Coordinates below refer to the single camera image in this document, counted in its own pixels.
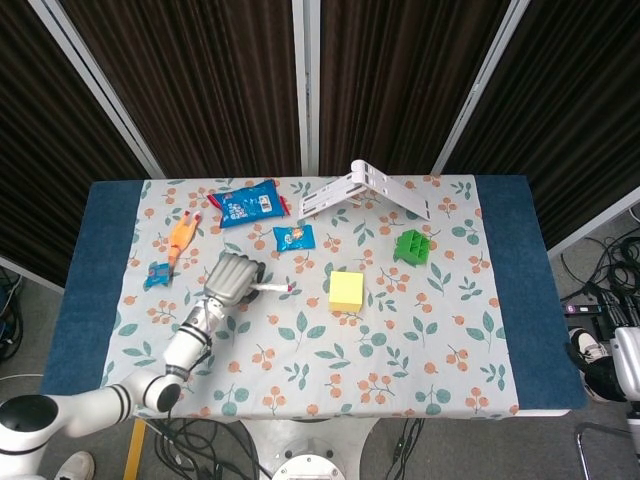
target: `white stand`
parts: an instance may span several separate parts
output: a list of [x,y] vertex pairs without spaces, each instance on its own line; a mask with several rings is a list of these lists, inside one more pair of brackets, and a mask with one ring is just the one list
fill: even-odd
[[388,198],[416,215],[430,220],[429,202],[364,160],[351,162],[351,173],[300,200],[300,219],[315,215],[336,203],[348,200],[367,188]]
[[[378,419],[340,417],[317,423],[241,421],[253,439],[260,464],[274,473],[274,480],[357,480],[364,444]],[[293,465],[301,460],[309,462],[305,475],[300,475]],[[327,475],[321,475],[325,465],[333,465],[335,470],[330,468]],[[266,480],[264,474],[260,475],[260,479]]]

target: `black curtain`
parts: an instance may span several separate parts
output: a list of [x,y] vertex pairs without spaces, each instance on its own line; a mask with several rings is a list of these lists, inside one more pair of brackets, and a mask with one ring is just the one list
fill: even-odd
[[323,0],[320,173],[428,173],[508,0]]
[[300,173],[290,0],[63,0],[169,177]]
[[0,2],[0,256],[63,286],[92,182],[147,174],[28,2]]
[[640,2],[533,1],[445,173],[525,174],[547,247],[640,185]]

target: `yellow sponge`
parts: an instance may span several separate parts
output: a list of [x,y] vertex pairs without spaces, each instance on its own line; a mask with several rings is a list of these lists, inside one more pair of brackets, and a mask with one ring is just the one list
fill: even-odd
[[331,272],[329,310],[332,312],[359,312],[362,307],[364,275],[362,273]]

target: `orange rubber chicken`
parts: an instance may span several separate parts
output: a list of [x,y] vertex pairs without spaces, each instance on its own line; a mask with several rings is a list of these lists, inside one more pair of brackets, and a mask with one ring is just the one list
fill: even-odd
[[200,212],[196,212],[193,218],[187,223],[187,220],[189,220],[189,210],[185,210],[184,215],[182,215],[178,224],[171,231],[169,235],[169,244],[171,245],[171,249],[169,250],[170,271],[173,271],[178,257],[182,251],[189,246],[189,243],[191,243],[191,239],[201,218],[202,215],[200,215]]

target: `floral tablecloth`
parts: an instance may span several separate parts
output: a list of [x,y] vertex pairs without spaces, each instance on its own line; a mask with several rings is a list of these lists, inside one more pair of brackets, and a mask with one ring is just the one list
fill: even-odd
[[[213,339],[213,356],[184,385],[174,416],[310,418],[444,416],[501,418],[517,394],[473,176],[396,177],[429,200],[431,221],[365,192],[306,219],[316,249],[278,253],[271,229],[297,220],[301,196],[330,178],[277,179],[292,216],[221,230],[206,195],[262,181],[144,183],[102,383],[136,368],[163,372],[162,352],[202,297],[222,252],[267,265],[262,293]],[[203,213],[169,287],[143,288],[167,259],[167,236],[185,209]],[[431,239],[427,265],[394,261],[394,240],[414,228]],[[361,271],[359,313],[328,311],[332,270]],[[154,416],[140,409],[138,415]]]

